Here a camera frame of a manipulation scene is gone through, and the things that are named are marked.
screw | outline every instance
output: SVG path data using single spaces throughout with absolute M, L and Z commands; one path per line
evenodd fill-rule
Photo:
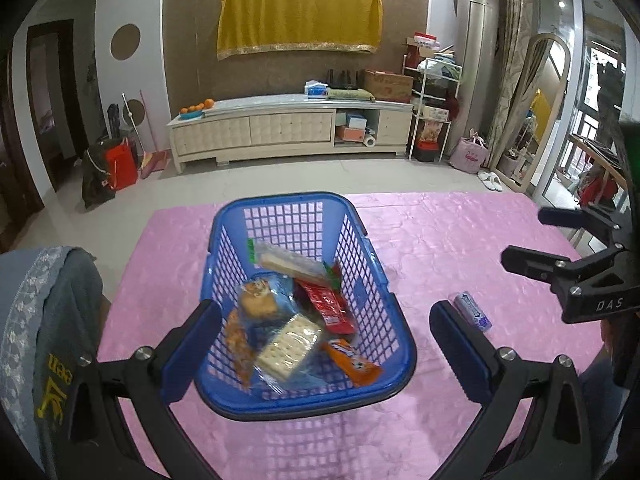
M 151 346 L 141 346 L 134 353 L 138 361 L 146 361 L 153 354 L 154 354 L 154 349 L 151 348 Z
M 571 368 L 571 366 L 574 365 L 574 362 L 572 361 L 572 359 L 569 356 L 564 354 L 560 354 L 558 356 L 558 362 L 565 368 Z
M 513 348 L 509 348 L 508 346 L 503 346 L 498 350 L 498 355 L 501 359 L 505 361 L 513 361 L 517 357 L 517 353 Z
M 91 358 L 89 354 L 83 354 L 80 356 L 78 364 L 84 368 L 85 366 L 90 365 L 93 361 L 94 360 Z

mirror frame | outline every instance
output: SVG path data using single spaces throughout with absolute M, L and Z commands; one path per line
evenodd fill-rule
M 531 163 L 529 169 L 527 170 L 527 174 L 522 179 L 522 183 L 519 183 L 516 180 L 513 180 L 511 177 L 506 176 L 500 170 L 498 170 L 497 166 L 498 166 L 498 163 L 500 162 L 500 158 L 502 157 L 502 154 L 504 153 L 504 150 L 507 148 L 506 143 L 508 139 L 511 138 L 511 134 L 513 133 L 513 130 L 516 128 L 516 126 L 512 127 L 510 124 L 511 121 L 514 120 L 513 119 L 514 113 L 516 113 L 517 111 L 516 110 L 517 106 L 515 104 L 522 99 L 522 96 L 527 91 L 526 88 L 523 88 L 524 84 L 527 81 L 526 77 L 523 77 L 523 75 L 526 75 L 529 73 L 529 69 L 531 67 L 531 64 L 533 63 L 533 53 L 535 50 L 535 46 L 541 40 L 553 40 L 558 45 L 560 45 L 560 47 L 562 47 L 562 49 L 564 50 L 564 67 L 562 67 L 562 75 L 560 76 L 560 85 L 558 87 L 558 92 L 556 92 L 556 96 L 551 106 L 551 113 L 549 114 L 549 120 L 546 122 L 546 128 L 542 135 L 542 139 L 540 140 L 540 146 L 536 151 L 536 155 L 533 158 L 533 162 Z M 513 103 L 511 105 L 511 109 L 509 111 L 507 121 L 505 123 L 506 127 L 502 132 L 500 143 L 498 144 L 498 149 L 496 150 L 496 155 L 498 154 L 500 155 L 496 156 L 495 160 L 491 164 L 491 171 L 493 171 L 500 178 L 501 182 L 503 182 L 504 184 L 509 186 L 509 188 L 511 188 L 516 192 L 520 192 L 520 193 L 526 192 L 527 187 L 529 187 L 529 184 L 531 183 L 531 179 L 536 173 L 536 168 L 538 167 L 538 164 L 540 163 L 540 159 L 542 158 L 542 155 L 545 152 L 545 148 L 546 148 L 546 144 L 548 143 L 549 136 L 551 135 L 551 131 L 553 130 L 554 124 L 556 123 L 556 120 L 558 118 L 558 112 L 560 111 L 560 107 L 562 105 L 562 99 L 564 98 L 564 94 L 566 92 L 566 83 L 569 77 L 570 67 L 571 67 L 571 53 L 569 52 L 569 47 L 566 46 L 566 43 L 564 42 L 564 40 L 562 40 L 558 35 L 544 32 L 541 34 L 536 34 L 531 38 L 531 40 L 529 41 L 529 47 L 527 49 L 527 57 L 525 58 L 524 67 L 522 69 L 522 74 L 520 76 L 520 81 L 516 88 L 516 93 L 514 95 Z

pink tote bag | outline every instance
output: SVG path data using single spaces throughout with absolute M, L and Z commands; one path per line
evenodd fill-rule
M 461 137 L 458 141 L 449 164 L 465 173 L 477 173 L 488 156 L 489 149 L 485 147 L 484 140 L 471 130 L 468 139 Z

brown wallpaper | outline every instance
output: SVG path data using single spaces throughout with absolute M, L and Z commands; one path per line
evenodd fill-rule
M 424 30 L 428 0 L 383 0 L 382 43 L 375 54 L 266 52 L 216 59 L 220 0 L 164 0 L 162 35 L 173 115 L 206 97 L 229 99 L 302 92 L 306 80 L 329 68 L 399 71 L 404 38 Z

pink tablecloth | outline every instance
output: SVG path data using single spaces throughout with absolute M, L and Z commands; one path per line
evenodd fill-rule
M 225 480 L 429 478 L 478 412 L 431 336 L 430 306 L 469 290 L 494 327 L 489 338 L 525 359 L 565 353 L 584 370 L 602 343 L 597 324 L 568 326 L 548 286 L 502 270 L 509 244 L 578 256 L 542 226 L 521 194 L 403 193 L 348 197 L 357 207 L 418 347 L 408 386 L 392 399 L 336 415 L 233 422 L 204 405 L 193 385 L 172 405 L 178 421 Z M 157 211 L 127 265 L 99 359 L 155 346 L 198 303 L 207 236 L 220 205 Z M 130 405 L 127 421 L 147 465 L 162 472 Z M 513 433 L 524 420 L 518 412 Z

